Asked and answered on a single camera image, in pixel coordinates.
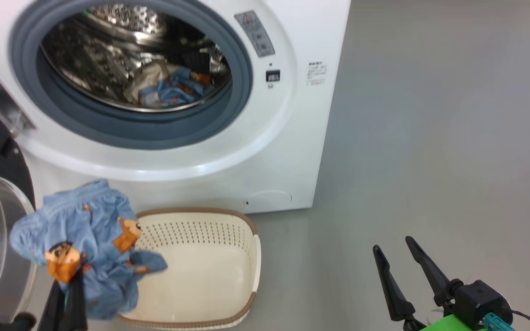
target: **floor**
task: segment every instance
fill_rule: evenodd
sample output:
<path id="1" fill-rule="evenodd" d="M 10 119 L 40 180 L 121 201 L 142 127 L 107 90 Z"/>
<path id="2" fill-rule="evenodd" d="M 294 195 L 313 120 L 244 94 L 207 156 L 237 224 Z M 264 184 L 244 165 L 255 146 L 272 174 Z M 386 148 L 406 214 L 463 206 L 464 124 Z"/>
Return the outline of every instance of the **floor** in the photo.
<path id="1" fill-rule="evenodd" d="M 374 244 L 426 322 L 406 235 L 530 314 L 530 1 L 353 0 L 315 205 L 252 218 L 263 273 L 237 331 L 399 330 Z"/>

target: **laundry basket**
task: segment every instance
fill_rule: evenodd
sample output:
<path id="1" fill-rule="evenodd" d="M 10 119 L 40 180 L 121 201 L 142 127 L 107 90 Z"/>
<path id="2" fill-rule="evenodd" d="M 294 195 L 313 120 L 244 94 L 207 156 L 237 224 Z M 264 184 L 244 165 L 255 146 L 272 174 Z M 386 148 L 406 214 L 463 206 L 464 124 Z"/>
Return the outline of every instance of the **laundry basket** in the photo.
<path id="1" fill-rule="evenodd" d="M 136 308 L 118 319 L 137 327 L 213 330 L 248 314 L 261 273 L 261 243 L 251 220 L 220 209 L 142 212 L 137 249 L 154 250 L 166 271 L 138 283 Z"/>

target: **bright green surface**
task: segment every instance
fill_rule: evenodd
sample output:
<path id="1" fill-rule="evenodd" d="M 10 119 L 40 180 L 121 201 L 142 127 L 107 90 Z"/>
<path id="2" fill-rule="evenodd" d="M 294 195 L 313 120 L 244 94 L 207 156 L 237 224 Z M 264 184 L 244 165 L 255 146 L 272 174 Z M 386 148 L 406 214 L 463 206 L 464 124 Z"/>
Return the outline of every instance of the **bright green surface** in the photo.
<path id="1" fill-rule="evenodd" d="M 454 315 L 449 315 L 446 318 L 438 320 L 435 324 L 425 327 L 422 331 L 472 331 L 465 326 Z"/>

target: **blue cloth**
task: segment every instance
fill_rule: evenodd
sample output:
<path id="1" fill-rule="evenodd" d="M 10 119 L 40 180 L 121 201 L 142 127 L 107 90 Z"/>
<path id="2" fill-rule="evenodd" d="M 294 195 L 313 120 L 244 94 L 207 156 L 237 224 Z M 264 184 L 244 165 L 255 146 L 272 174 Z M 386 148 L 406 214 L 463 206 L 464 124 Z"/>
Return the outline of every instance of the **blue cloth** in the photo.
<path id="1" fill-rule="evenodd" d="M 137 281 L 144 276 L 134 274 L 137 266 L 147 266 L 149 272 L 167 268 L 159 254 L 116 247 L 114 241 L 125 233 L 120 218 L 137 224 L 128 198 L 106 180 L 97 180 L 44 197 L 44 207 L 14 224 L 10 244 L 24 258 L 45 266 L 51 247 L 70 243 L 81 256 L 88 318 L 113 319 L 136 307 Z M 67 292 L 68 282 L 59 285 Z"/>
<path id="2" fill-rule="evenodd" d="M 203 96 L 210 94 L 214 86 L 208 84 L 203 86 L 190 78 L 191 70 L 179 67 L 173 73 L 156 85 L 147 86 L 138 92 L 138 99 L 143 105 L 184 105 L 200 100 Z M 194 93 L 189 93 L 184 88 L 191 89 Z"/>

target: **washing machine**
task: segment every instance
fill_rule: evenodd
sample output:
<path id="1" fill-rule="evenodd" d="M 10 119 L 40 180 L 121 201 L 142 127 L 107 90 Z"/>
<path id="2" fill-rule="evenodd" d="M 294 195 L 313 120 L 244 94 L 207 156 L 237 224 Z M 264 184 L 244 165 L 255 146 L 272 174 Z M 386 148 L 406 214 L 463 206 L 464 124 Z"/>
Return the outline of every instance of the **washing machine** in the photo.
<path id="1" fill-rule="evenodd" d="M 0 119 L 42 196 L 311 207 L 350 0 L 0 0 Z"/>

